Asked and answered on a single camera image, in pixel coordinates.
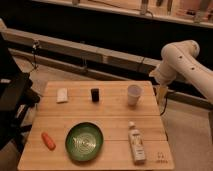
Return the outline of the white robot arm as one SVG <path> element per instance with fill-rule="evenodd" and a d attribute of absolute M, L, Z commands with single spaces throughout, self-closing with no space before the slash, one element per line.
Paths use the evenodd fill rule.
<path fill-rule="evenodd" d="M 150 76 L 161 87 L 166 87 L 181 74 L 213 104 L 213 71 L 196 60 L 199 52 L 199 44 L 194 40 L 166 44 L 161 50 L 162 61 Z"/>

